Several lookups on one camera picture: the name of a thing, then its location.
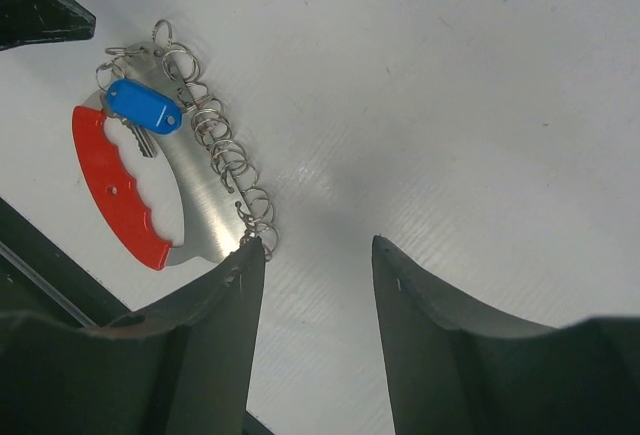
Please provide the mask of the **red handled metal key organizer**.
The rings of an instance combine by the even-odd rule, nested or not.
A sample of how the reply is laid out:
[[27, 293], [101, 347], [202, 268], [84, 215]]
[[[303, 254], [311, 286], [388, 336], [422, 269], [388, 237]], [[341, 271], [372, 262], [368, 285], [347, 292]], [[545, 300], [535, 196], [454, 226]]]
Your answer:
[[180, 196], [184, 235], [179, 244], [154, 228], [151, 208], [140, 195], [135, 176], [107, 136], [107, 122], [119, 120], [104, 113], [99, 87], [73, 111], [72, 135], [82, 175], [121, 244], [157, 271], [193, 258], [218, 264], [255, 238], [261, 239], [265, 258], [271, 260], [279, 244], [271, 196], [236, 139], [224, 103], [202, 81], [200, 60], [174, 39], [172, 24], [161, 19], [150, 39], [108, 47], [105, 52], [106, 62], [116, 61], [126, 78], [169, 97], [182, 111], [176, 132], [151, 135]]

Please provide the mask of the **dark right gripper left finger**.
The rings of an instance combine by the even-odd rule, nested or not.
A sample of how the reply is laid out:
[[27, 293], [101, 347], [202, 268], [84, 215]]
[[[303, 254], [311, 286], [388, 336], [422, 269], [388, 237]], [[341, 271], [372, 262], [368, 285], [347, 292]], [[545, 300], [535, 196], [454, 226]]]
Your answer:
[[5, 434], [239, 434], [265, 280], [259, 241], [102, 327], [1, 315]]

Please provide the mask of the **key with blue oval tag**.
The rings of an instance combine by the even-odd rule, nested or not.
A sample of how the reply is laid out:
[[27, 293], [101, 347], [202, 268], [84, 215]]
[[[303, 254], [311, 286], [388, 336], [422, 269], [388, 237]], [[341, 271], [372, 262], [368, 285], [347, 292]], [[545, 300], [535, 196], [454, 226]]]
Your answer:
[[157, 150], [151, 135], [169, 135], [181, 127], [178, 105], [147, 85], [126, 78], [116, 61], [99, 65], [96, 81], [106, 116], [118, 119], [131, 131], [143, 157], [155, 158]]

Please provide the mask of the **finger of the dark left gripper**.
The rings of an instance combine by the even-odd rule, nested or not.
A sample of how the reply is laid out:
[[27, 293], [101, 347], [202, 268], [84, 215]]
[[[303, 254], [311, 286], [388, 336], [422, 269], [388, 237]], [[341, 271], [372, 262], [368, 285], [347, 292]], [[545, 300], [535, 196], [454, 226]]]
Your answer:
[[96, 17], [76, 0], [1, 0], [1, 49], [89, 40]]

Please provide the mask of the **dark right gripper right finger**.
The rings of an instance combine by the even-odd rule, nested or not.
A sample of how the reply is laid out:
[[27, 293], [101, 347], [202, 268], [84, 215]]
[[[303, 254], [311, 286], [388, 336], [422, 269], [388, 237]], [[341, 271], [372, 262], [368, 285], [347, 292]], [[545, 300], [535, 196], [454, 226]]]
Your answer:
[[494, 308], [372, 242], [388, 393], [399, 434], [635, 434], [639, 321], [562, 328]]

